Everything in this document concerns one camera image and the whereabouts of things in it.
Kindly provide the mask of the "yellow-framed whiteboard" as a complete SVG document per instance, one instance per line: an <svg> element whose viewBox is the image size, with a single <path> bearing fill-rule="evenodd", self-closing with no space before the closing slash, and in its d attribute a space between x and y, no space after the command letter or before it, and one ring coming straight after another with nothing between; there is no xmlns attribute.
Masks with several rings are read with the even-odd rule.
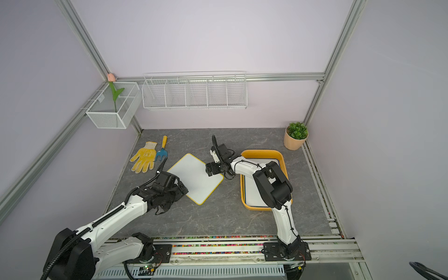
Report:
<svg viewBox="0 0 448 280"><path fill-rule="evenodd" d="M224 180L220 173L209 176L206 164L192 154L185 154L168 172L180 178L189 191L186 196L197 205L203 205Z"/></svg>

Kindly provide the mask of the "yellow storage tray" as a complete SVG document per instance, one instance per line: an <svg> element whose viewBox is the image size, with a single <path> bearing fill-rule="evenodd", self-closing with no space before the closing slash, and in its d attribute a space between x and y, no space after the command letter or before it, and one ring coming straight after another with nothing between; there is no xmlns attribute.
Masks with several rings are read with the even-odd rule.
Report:
<svg viewBox="0 0 448 280"><path fill-rule="evenodd" d="M283 155L277 151L277 150L270 150L270 149L248 149L244 150L241 155L245 157L248 160L255 161L257 163L269 163L271 161L276 162L279 166L286 178L288 178L288 172L287 167L283 158ZM243 176L240 175L240 192L241 192L241 201L246 209L251 210L244 202L243 196L244 196L244 182L243 182Z"/></svg>

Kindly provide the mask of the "blue-framed whiteboard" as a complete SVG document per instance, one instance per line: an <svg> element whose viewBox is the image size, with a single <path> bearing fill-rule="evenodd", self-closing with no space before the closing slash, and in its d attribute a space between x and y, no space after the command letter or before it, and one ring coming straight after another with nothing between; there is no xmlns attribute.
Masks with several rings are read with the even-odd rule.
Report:
<svg viewBox="0 0 448 280"><path fill-rule="evenodd" d="M261 195L259 193L259 190L256 186L255 181L253 178L246 178L243 176L243 182L244 182L244 196L243 200L245 204L252 210L258 210L258 211L269 211L270 208L266 203L262 200Z"/></svg>

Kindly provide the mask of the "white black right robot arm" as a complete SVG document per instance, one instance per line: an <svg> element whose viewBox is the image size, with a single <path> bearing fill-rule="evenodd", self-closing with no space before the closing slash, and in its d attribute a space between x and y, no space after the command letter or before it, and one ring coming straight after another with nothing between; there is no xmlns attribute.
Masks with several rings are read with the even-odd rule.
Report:
<svg viewBox="0 0 448 280"><path fill-rule="evenodd" d="M223 174L232 180L240 175L251 179L263 202L271 208L276 227L278 252L265 248L263 251L285 260L307 260L308 246L302 241L291 214L293 187L288 180L284 158L277 150L255 149L237 154L224 144L217 144L212 137L210 154L213 162L207 163L209 176Z"/></svg>

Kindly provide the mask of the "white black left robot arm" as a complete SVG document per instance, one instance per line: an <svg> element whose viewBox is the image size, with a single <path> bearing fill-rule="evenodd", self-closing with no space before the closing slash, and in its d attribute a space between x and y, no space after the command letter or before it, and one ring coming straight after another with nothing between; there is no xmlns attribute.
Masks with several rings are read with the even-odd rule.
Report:
<svg viewBox="0 0 448 280"><path fill-rule="evenodd" d="M132 189L125 200L97 220L76 230L58 233L43 267L43 280L90 280L98 273L130 260L151 262L157 255L153 239L135 233L118 243L106 242L133 220L152 209L164 214L188 193L176 176L158 171Z"/></svg>

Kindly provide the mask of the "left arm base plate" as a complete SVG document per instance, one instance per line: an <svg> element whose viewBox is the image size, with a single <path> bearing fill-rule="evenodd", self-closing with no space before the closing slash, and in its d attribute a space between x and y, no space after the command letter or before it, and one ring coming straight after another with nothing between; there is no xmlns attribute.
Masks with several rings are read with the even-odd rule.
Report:
<svg viewBox="0 0 448 280"><path fill-rule="evenodd" d="M172 254L171 244L145 245L136 259L127 260L128 264L168 263Z"/></svg>

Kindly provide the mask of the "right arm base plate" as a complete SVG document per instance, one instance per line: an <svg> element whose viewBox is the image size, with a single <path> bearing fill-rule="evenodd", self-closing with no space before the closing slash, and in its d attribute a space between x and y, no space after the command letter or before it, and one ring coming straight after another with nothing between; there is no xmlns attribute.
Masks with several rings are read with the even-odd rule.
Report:
<svg viewBox="0 0 448 280"><path fill-rule="evenodd" d="M307 242L295 241L291 245L278 242L263 244L262 254L266 261L311 261L310 248Z"/></svg>

